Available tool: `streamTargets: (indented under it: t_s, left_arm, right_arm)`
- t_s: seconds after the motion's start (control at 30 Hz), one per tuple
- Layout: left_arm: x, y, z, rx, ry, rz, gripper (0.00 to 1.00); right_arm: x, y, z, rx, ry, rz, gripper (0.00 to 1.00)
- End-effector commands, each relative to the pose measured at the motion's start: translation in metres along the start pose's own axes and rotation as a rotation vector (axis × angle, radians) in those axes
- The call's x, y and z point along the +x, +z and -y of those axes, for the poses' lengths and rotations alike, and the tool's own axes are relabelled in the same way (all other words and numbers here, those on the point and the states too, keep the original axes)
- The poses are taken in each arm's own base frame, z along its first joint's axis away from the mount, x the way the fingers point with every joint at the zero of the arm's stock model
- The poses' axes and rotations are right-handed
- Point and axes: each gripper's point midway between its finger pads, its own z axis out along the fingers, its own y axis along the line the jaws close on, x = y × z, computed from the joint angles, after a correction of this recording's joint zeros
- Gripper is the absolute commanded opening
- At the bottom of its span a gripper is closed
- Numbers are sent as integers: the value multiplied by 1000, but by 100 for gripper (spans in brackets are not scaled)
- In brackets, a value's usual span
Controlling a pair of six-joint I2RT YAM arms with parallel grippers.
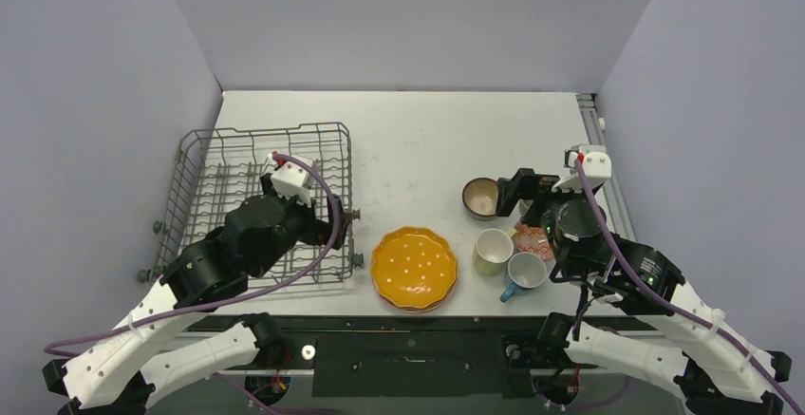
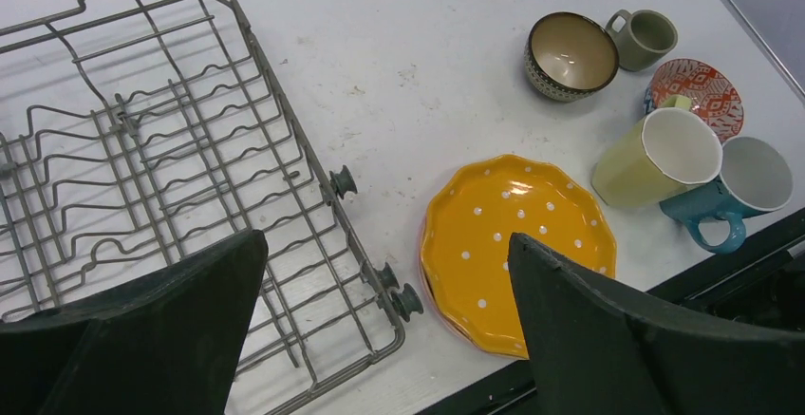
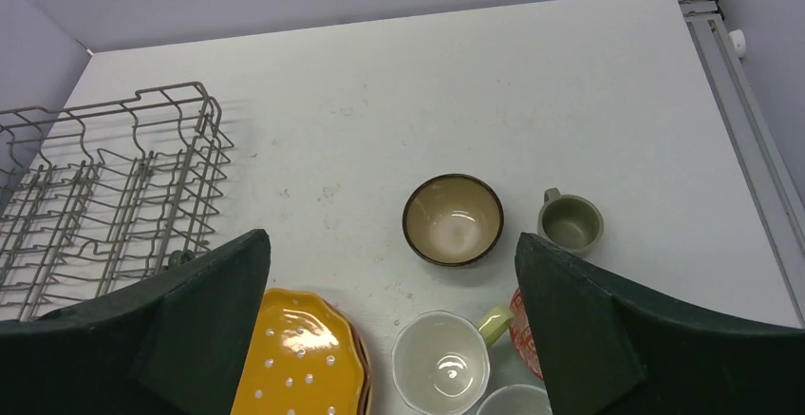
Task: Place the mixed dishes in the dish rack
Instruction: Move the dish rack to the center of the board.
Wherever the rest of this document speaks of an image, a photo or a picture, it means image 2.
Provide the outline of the grey wire dish rack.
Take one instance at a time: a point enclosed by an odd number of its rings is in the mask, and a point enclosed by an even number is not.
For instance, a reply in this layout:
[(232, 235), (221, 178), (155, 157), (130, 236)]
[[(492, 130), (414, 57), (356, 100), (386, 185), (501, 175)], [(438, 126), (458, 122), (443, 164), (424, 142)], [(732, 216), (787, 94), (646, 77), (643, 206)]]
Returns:
[(252, 228), (269, 254), (225, 405), (289, 414), (397, 352), (376, 269), (237, 0), (77, 0), (1, 30), (1, 321)]

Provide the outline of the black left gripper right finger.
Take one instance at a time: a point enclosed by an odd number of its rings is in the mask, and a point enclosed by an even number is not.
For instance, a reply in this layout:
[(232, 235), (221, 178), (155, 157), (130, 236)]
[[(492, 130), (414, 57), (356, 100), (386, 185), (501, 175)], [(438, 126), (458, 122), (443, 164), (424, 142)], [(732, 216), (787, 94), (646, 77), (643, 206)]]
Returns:
[(507, 258), (541, 414), (800, 414), (804, 336), (672, 304), (523, 233)]

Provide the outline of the dark patterned cream bowl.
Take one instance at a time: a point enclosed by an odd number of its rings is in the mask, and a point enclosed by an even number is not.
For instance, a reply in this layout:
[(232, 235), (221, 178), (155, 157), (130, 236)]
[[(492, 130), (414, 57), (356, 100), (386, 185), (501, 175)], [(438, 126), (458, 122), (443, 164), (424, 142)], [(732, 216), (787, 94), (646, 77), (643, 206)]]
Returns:
[(619, 70), (619, 53), (606, 31), (588, 17), (568, 11), (547, 14), (534, 23), (523, 58), (530, 84), (561, 103), (601, 91)]

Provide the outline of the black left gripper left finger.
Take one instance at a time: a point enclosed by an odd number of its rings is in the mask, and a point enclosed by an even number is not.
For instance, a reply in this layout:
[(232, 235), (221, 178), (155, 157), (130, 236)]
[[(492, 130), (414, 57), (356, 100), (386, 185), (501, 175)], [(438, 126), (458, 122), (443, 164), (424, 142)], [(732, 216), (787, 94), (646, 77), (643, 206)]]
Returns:
[(5, 414), (220, 414), (267, 263), (256, 230), (1, 327)]

